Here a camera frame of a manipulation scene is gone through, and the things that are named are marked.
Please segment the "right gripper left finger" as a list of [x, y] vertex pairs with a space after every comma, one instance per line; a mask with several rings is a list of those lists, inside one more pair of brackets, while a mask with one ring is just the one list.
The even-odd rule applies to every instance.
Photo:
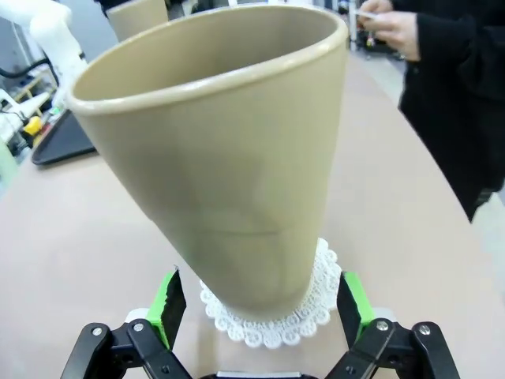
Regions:
[[190, 378], [172, 351], [186, 300], [178, 270], [164, 278], [148, 314], [112, 330], [85, 325], [70, 353], [63, 378], [123, 378], [133, 368], [148, 378]]

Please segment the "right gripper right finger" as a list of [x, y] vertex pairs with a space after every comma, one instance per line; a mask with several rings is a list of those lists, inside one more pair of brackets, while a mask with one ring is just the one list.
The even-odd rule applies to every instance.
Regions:
[[354, 272], [340, 276], [337, 309], [348, 351], [328, 378], [372, 378], [379, 369], [399, 378], [459, 378], [447, 341], [438, 326], [422, 321], [412, 328], [375, 315]]

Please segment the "person's left hand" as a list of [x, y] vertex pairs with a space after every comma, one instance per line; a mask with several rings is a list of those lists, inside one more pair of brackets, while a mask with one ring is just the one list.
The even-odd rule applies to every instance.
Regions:
[[399, 52], [405, 60], [421, 60], [416, 13], [382, 13], [371, 21], [371, 29], [379, 40]]

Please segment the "person's right hand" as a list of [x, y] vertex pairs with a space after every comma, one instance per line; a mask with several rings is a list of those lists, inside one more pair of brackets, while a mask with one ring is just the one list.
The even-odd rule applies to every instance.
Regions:
[[381, 14], [392, 11], [401, 11], [403, 10], [403, 7], [400, 1], [366, 0], [362, 2], [359, 10], [365, 13]]

